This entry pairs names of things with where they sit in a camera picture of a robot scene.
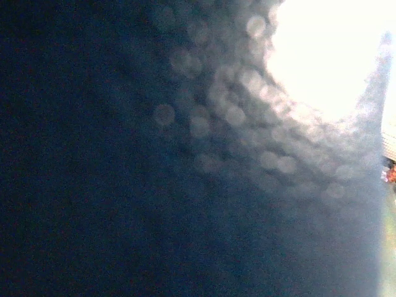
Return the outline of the blue leather card holder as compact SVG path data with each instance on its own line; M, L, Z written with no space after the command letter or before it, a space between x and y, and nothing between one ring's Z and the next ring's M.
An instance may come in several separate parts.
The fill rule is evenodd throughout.
M378 296L393 1L2 1L2 296Z

